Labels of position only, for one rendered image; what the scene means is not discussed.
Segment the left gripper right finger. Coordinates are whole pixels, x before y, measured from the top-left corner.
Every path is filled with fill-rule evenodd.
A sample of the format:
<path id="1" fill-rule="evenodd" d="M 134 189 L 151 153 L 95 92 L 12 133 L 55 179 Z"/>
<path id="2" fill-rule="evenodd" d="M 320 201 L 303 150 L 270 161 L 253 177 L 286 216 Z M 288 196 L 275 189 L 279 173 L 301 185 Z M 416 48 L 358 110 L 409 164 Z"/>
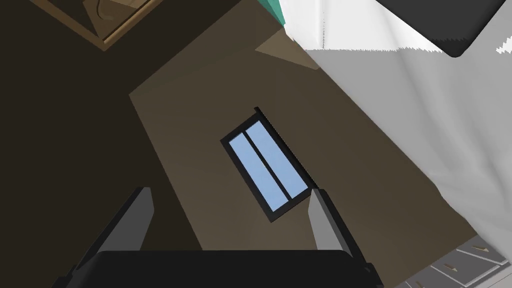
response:
<path id="1" fill-rule="evenodd" d="M 342 250 L 359 263 L 367 262 L 353 234 L 324 189 L 311 190 L 307 212 L 318 250 Z"/>

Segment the black framed window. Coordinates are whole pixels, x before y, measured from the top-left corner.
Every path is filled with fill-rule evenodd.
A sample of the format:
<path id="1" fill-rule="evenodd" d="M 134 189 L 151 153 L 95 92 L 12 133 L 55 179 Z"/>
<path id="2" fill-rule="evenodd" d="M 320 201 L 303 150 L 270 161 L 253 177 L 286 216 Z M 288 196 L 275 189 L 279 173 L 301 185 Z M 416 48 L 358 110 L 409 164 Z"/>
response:
<path id="1" fill-rule="evenodd" d="M 259 107 L 221 139 L 267 219 L 274 222 L 318 185 Z"/>

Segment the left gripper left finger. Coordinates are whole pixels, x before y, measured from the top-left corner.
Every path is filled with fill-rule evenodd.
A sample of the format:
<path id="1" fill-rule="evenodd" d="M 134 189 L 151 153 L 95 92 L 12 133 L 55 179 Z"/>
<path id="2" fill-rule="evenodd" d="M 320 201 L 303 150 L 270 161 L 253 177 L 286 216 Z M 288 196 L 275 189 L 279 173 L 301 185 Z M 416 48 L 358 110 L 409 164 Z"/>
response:
<path id="1" fill-rule="evenodd" d="M 78 263 L 86 264 L 103 251 L 139 251 L 154 214 L 149 187 L 137 187 Z"/>

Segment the grey drawer cabinet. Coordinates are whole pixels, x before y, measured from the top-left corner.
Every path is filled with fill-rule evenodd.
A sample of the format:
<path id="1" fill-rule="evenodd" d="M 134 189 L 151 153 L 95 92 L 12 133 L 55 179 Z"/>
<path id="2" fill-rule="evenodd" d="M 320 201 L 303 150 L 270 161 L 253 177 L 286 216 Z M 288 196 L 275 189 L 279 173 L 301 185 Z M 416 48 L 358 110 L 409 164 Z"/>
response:
<path id="1" fill-rule="evenodd" d="M 395 288 L 512 288 L 512 264 L 476 235 Z"/>

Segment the brown framed picture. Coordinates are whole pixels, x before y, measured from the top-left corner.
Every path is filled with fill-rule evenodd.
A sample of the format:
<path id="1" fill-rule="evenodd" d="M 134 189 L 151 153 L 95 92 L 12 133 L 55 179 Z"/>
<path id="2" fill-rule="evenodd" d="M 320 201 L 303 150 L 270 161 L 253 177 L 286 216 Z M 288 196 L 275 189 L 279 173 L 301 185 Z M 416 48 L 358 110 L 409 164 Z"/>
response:
<path id="1" fill-rule="evenodd" d="M 30 0 L 102 51 L 163 0 Z"/>

